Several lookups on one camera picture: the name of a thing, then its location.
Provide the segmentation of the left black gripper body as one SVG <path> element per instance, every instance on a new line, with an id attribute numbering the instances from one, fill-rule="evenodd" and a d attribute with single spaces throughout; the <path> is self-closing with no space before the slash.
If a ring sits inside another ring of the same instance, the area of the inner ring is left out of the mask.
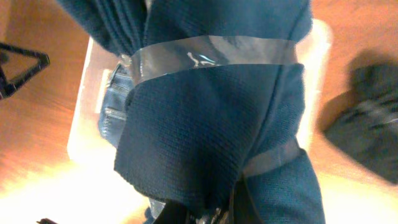
<path id="1" fill-rule="evenodd" d="M 44 52 L 1 42 L 1 99 L 11 97 L 49 65 Z"/>

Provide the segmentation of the dark blue jeans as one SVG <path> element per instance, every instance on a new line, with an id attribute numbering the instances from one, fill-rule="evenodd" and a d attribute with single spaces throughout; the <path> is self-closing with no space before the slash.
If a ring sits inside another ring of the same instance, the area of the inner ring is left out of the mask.
<path id="1" fill-rule="evenodd" d="M 117 147 L 126 124 L 125 101 L 134 88 L 132 78 L 120 63 L 106 82 L 99 113 L 98 130 L 103 139 Z"/>

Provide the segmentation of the blue taped sweater bundle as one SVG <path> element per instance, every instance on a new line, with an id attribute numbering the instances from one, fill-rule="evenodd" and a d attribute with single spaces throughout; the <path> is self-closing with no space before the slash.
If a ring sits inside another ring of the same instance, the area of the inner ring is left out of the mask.
<path id="1" fill-rule="evenodd" d="M 114 170 L 157 223 L 324 223 L 296 134 L 310 1 L 62 1 L 134 88 Z"/>

